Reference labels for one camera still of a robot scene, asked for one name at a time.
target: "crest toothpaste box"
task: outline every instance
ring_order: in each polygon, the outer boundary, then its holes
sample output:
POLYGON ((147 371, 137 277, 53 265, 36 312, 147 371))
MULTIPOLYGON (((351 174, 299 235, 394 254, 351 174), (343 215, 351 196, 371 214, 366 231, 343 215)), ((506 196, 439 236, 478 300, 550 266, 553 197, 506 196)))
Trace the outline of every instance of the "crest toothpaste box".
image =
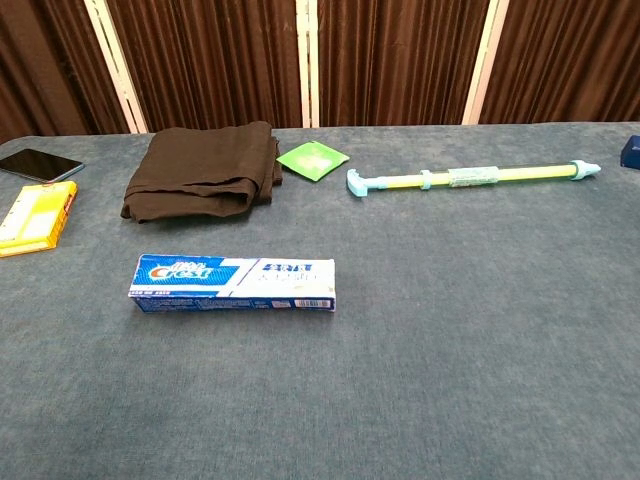
POLYGON ((333 260, 142 255, 131 297, 144 312, 257 308, 335 311, 333 260))

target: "brown fabric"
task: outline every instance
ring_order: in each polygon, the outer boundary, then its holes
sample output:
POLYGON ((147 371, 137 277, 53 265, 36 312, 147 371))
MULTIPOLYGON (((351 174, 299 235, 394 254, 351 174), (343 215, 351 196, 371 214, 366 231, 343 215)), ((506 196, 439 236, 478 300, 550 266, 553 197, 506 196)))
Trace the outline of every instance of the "brown fabric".
POLYGON ((138 222, 205 214, 226 217, 271 201, 282 182, 266 122, 156 134, 125 192, 121 215, 138 222))
POLYGON ((640 120, 640 3, 511 0, 480 123, 640 120))
POLYGON ((488 4, 319 0, 321 125, 460 123, 488 4))
POLYGON ((126 133, 82 0, 0 1, 0 142, 126 133))
POLYGON ((109 0, 150 131, 301 127, 295 0, 109 0))

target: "folded brown cloth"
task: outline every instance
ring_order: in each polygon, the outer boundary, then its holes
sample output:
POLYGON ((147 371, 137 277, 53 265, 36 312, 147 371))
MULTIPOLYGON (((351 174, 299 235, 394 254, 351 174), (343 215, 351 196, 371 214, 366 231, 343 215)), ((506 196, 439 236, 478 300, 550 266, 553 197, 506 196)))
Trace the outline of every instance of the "folded brown cloth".
POLYGON ((121 216, 144 222, 246 212, 254 203, 269 203, 272 186, 282 183, 277 156, 277 141, 266 122, 163 130, 129 181, 121 216))

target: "yellow plastic tube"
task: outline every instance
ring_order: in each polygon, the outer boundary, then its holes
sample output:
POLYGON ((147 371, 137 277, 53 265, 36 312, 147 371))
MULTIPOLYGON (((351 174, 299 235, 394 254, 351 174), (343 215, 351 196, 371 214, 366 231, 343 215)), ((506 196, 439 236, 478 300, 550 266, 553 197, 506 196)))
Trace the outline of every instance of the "yellow plastic tube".
POLYGON ((587 175, 600 171, 596 164, 574 160, 562 165, 540 165, 527 167, 477 167, 452 168, 443 172, 422 170, 420 175, 401 175, 393 177, 361 178, 351 169, 347 172, 347 184, 357 197, 367 196, 370 189, 420 187, 428 190, 431 187, 469 187, 498 182, 540 180, 566 178, 581 180, 587 175))

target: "yellow box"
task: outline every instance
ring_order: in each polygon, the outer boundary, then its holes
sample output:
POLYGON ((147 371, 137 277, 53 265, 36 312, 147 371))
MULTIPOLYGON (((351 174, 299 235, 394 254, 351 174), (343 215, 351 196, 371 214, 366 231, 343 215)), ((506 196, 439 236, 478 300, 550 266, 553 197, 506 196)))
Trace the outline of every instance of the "yellow box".
POLYGON ((0 225, 0 257, 55 248, 77 191, 75 182, 22 187, 0 225))

